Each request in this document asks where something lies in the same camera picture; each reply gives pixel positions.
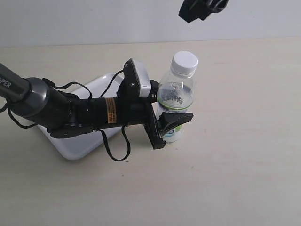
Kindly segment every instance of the table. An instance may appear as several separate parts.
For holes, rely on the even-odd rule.
[[[0,114],[0,225],[300,225],[301,38],[0,48],[0,61],[64,85],[135,58],[160,80],[180,50],[199,59],[195,118],[163,150],[132,126],[129,162],[104,146],[67,161]],[[124,155],[120,133],[109,143]]]

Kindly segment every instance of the plastic water bottle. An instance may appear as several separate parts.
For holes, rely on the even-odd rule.
[[[162,112],[186,113],[193,103],[193,75],[198,65],[197,57],[187,51],[175,54],[170,71],[162,78],[157,92],[158,108],[156,117]],[[163,136],[166,144],[172,144],[182,136],[182,125]]]

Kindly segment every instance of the robotic arm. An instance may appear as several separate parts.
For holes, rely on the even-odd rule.
[[[179,16],[188,23],[197,18],[205,20],[211,13],[222,11],[227,3],[228,0],[185,0]],[[57,87],[47,79],[21,78],[0,64],[0,96],[7,100],[0,112],[7,110],[10,118],[24,129],[37,124],[44,126],[54,138],[70,138],[105,128],[142,124],[152,147],[164,148],[162,135],[190,122],[193,114],[163,113],[157,120],[152,103],[157,101],[158,83],[149,79],[143,64],[130,59],[119,73],[124,73],[124,79],[115,97],[102,95],[93,98],[88,90],[90,97],[79,99],[75,94],[60,91],[73,84],[81,85],[77,82]],[[21,125],[12,112],[34,124]]]

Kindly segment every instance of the white plastic tray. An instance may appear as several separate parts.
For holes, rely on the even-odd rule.
[[[90,89],[90,91],[92,92],[93,97],[99,97],[103,93],[113,76],[114,73],[109,73],[86,84],[88,89]],[[121,76],[117,76],[108,92],[106,93],[105,97],[116,96],[116,92],[122,80],[123,78]],[[88,91],[83,87],[80,87],[72,93],[78,95],[81,99],[89,97]],[[103,143],[101,132],[93,132],[90,134],[84,134],[78,137],[67,139],[55,139],[47,133],[47,129],[45,127],[39,125],[39,128],[56,147],[60,154],[68,160],[81,159]],[[120,130],[121,127],[104,129],[108,138],[112,137]]]

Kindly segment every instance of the white wall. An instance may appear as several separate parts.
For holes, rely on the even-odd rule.
[[[182,2],[0,0],[0,47],[301,36],[300,0],[230,0],[191,24]]]

